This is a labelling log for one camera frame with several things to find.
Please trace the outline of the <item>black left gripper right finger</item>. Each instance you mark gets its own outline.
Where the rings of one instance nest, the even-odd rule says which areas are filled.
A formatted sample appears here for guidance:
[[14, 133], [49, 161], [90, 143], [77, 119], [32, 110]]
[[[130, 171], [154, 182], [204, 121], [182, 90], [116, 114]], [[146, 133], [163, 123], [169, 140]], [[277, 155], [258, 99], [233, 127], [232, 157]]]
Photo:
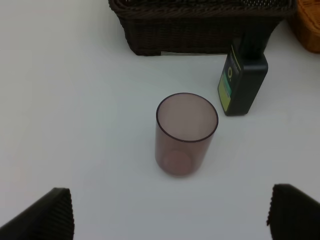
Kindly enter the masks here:
[[275, 184], [266, 225], [273, 240], [319, 240], [320, 203], [291, 184]]

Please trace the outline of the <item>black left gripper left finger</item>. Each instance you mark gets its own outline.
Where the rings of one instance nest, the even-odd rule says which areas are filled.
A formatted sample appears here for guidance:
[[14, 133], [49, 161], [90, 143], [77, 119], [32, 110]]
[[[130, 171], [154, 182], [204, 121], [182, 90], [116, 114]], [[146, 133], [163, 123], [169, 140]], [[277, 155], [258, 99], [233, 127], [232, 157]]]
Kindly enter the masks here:
[[58, 187], [0, 227], [2, 240], [72, 240], [74, 234], [71, 191]]

